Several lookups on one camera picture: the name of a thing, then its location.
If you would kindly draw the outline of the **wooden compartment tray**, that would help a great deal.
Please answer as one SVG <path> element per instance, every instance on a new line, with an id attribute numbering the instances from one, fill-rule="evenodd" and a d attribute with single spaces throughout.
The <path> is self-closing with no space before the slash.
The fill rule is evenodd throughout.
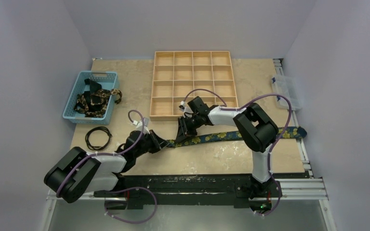
<path id="1" fill-rule="evenodd" d="M 208 105 L 238 107 L 229 51 L 156 51 L 150 118 L 175 121 L 179 108 L 199 96 Z"/>

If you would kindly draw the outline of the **blue floral tie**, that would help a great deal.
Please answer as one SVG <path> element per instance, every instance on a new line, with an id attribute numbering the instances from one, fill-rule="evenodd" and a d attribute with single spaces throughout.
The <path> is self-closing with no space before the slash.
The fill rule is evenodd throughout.
<path id="1" fill-rule="evenodd" d="M 279 128 L 278 136 L 282 139 L 304 139 L 307 136 L 307 131 L 303 127 L 287 127 L 283 130 L 283 127 Z M 206 135 L 199 135 L 191 138 L 188 141 L 175 142 L 175 140 L 167 140 L 167 148 L 177 148 L 190 145 L 197 145 L 211 142 L 222 142 L 222 141 L 242 141 L 242 136 L 238 131 L 228 131 L 211 133 Z"/>

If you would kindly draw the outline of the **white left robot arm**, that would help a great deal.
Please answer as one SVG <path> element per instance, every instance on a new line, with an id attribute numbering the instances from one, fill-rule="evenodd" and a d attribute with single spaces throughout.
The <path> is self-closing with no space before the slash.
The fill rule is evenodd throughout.
<path id="1" fill-rule="evenodd" d="M 118 197 L 124 192 L 124 183 L 117 175 L 130 170 L 143 154 L 157 153 L 169 144 L 153 130 L 135 130 L 113 153 L 89 154 L 74 147 L 48 171 L 43 181 L 56 197 L 67 203 L 96 191 L 107 191 Z"/>

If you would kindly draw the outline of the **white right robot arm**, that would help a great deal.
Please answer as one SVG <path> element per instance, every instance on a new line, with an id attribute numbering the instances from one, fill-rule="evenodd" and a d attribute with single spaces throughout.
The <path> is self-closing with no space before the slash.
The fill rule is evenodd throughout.
<path id="1" fill-rule="evenodd" d="M 226 125 L 236 127 L 245 144 L 252 151 L 253 170 L 252 192 L 262 196 L 270 190 L 271 161 L 270 148 L 275 144 L 278 127 L 270 116 L 251 100 L 241 108 L 224 105 L 208 106 L 199 96 L 179 108 L 183 116 L 178 118 L 178 131 L 175 139 L 180 143 L 197 136 L 201 126 Z"/>

